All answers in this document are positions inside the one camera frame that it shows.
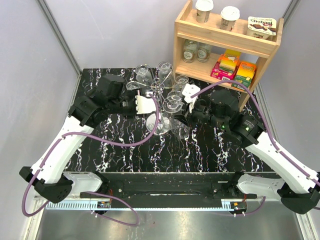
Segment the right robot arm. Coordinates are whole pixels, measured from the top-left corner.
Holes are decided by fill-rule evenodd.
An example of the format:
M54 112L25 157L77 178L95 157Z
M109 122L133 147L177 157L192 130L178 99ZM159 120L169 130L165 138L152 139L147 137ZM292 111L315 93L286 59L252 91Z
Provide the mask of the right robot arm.
M192 97L196 92L194 85L190 90L182 90L188 107L178 119L184 124L200 123L221 129L229 142L254 154L279 175L279 178L264 178L235 172L222 184L216 197L267 197L302 215L317 207L320 201L318 172L281 148L260 120L240 113L238 98L228 90L216 90L205 99Z

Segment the ribbed stemmed glass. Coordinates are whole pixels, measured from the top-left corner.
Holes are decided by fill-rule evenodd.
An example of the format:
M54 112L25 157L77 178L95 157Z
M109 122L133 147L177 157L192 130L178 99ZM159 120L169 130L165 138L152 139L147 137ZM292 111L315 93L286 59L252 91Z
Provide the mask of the ribbed stemmed glass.
M175 79L174 79L174 86L173 89L175 91L182 91L183 88L185 87L186 84L189 83L189 78L185 75L178 75Z
M162 61L157 66L158 78L160 82L164 84L165 87L170 88L173 86L173 66L167 61Z

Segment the clear wine glass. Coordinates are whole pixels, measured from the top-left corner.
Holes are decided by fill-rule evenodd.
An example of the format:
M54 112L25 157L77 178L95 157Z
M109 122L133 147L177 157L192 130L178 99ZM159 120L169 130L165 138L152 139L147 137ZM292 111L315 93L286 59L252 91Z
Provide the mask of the clear wine glass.
M167 95L168 97L173 97L173 99L178 100L179 102L183 101L182 92L179 90L170 91Z
M163 110L169 114L170 130L177 139L185 139L189 136L190 127L186 117L181 113L182 100L176 96L167 97L163 104Z

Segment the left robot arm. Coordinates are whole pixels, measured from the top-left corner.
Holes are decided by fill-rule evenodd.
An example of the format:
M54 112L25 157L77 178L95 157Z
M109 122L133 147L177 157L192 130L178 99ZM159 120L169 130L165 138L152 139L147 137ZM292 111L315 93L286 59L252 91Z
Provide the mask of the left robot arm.
M137 90L124 89L125 80L118 75L102 76L96 87L76 98L56 136L60 143L50 155L43 154L32 166L24 166L19 175L43 198L59 203L69 194L92 192L107 195L109 186L100 173L66 173L65 167L87 134L110 115L132 118L136 115Z

